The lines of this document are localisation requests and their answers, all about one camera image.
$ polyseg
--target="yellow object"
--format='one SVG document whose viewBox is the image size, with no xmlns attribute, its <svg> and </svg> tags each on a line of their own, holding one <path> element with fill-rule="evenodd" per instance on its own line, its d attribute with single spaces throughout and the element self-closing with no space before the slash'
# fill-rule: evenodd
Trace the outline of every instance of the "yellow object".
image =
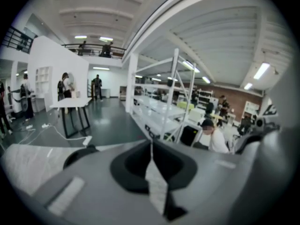
<svg viewBox="0 0 300 225">
<path fill-rule="evenodd" d="M 180 108 L 186 109 L 187 102 L 184 102 L 184 101 L 178 102 L 177 106 Z M 190 104 L 188 110 L 190 111 L 191 109 L 194 109 L 194 108 L 195 108 L 194 104 Z"/>
</svg>

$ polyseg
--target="white cable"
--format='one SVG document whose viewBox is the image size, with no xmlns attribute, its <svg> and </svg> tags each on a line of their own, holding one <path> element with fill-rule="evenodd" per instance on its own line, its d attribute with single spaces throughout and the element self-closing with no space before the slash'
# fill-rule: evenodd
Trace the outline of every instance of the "white cable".
<svg viewBox="0 0 300 225">
<path fill-rule="evenodd" d="M 26 144 L 26 145 L 29 145 L 30 143 L 32 143 L 34 140 L 36 140 L 37 138 L 38 138 L 38 136 L 40 136 L 40 134 L 42 133 L 42 132 L 44 132 L 44 131 L 46 131 L 48 128 L 51 128 L 51 127 L 53 127 L 55 130 L 56 130 L 56 132 L 63 138 L 63 139 L 65 139 L 65 140 L 67 140 L 67 141 L 72 141 L 72 140 L 80 140 L 80 139 L 86 139 L 87 137 L 79 137 L 79 138 L 65 138 L 58 130 L 57 130 L 57 128 L 55 127 L 55 126 L 52 126 L 50 123 L 48 123 L 48 125 L 49 125 L 49 127 L 46 127 L 43 131 L 41 131 L 32 141 L 30 141 L 28 144 Z"/>
<path fill-rule="evenodd" d="M 28 138 L 30 138 L 30 136 L 31 136 L 32 134 L 34 134 L 34 131 L 35 131 L 35 129 L 28 129 L 27 135 L 26 135 L 25 138 L 23 138 L 18 144 L 20 144 L 21 142 L 26 141 Z"/>
</svg>

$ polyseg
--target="white shelving rack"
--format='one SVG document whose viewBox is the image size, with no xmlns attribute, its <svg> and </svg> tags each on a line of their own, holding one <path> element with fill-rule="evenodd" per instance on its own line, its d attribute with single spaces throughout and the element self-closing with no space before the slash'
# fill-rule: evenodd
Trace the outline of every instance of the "white shelving rack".
<svg viewBox="0 0 300 225">
<path fill-rule="evenodd" d="M 194 79 L 195 79 L 195 67 L 191 70 L 191 80 L 190 80 L 190 87 L 186 89 L 183 85 L 182 79 L 177 71 L 177 65 L 182 64 L 182 61 L 185 59 L 179 56 L 179 49 L 176 48 L 174 50 L 173 58 L 166 59 L 164 61 L 160 61 L 146 67 L 143 67 L 137 71 L 135 71 L 132 76 L 135 76 L 137 73 L 159 66 L 165 63 L 172 61 L 172 69 L 171 69 L 171 78 L 172 83 L 170 86 L 162 85 L 162 84 L 141 84 L 135 83 L 133 85 L 133 89 L 135 86 L 142 87 L 142 88 L 156 88 L 156 89 L 164 89 L 168 90 L 168 99 L 167 102 L 161 102 L 155 100 L 151 97 L 147 96 L 131 96 L 130 97 L 130 107 L 133 112 L 133 115 L 136 114 L 139 119 L 150 128 L 151 132 L 155 135 L 159 135 L 160 139 L 164 139 L 165 133 L 170 133 L 167 140 L 170 140 L 175 134 L 177 134 L 176 142 L 179 141 L 179 135 L 182 133 L 184 127 L 184 121 L 187 119 L 188 115 L 188 108 L 192 96 L 192 88 L 194 86 Z M 180 83 L 180 87 L 175 86 L 175 79 L 178 79 Z M 173 92 L 174 91 L 181 91 L 184 93 L 184 96 L 187 100 L 187 107 L 186 109 L 178 108 L 177 106 L 172 104 L 173 100 Z M 134 99 L 138 101 L 137 105 L 134 105 Z M 177 122 L 174 120 L 176 117 L 183 117 L 182 122 Z"/>
<path fill-rule="evenodd" d="M 199 92 L 198 106 L 203 109 L 210 102 L 213 91 L 205 91 L 205 90 L 199 89 L 198 92 Z"/>
<path fill-rule="evenodd" d="M 44 98 L 49 91 L 49 81 L 52 67 L 40 67 L 36 70 L 36 88 L 35 94 L 37 98 Z"/>
</svg>

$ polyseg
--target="white pillar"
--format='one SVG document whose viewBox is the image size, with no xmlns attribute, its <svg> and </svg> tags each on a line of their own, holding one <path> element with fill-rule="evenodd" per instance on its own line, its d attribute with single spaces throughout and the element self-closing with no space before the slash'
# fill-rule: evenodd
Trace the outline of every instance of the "white pillar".
<svg viewBox="0 0 300 225">
<path fill-rule="evenodd" d="M 11 67 L 11 80 L 10 80 L 10 89 L 12 91 L 19 89 L 17 87 L 17 70 L 18 70 L 18 61 L 14 61 Z"/>
<path fill-rule="evenodd" d="M 135 76 L 132 75 L 137 69 L 137 63 L 139 59 L 138 53 L 132 53 L 129 59 L 129 69 L 127 76 L 127 90 L 126 90 L 126 112 L 132 114 L 131 105 L 133 104 L 133 96 L 135 94 Z"/>
</svg>

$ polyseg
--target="backpack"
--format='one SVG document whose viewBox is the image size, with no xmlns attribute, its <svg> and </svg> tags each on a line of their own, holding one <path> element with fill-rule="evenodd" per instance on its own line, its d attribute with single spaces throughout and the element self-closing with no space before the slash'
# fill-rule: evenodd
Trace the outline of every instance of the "backpack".
<svg viewBox="0 0 300 225">
<path fill-rule="evenodd" d="M 59 81 L 57 84 L 57 93 L 59 95 L 64 94 L 64 83 L 62 81 Z"/>
<path fill-rule="evenodd" d="M 20 89 L 20 97 L 26 97 L 26 90 L 24 85 L 21 85 L 21 89 Z"/>
</svg>

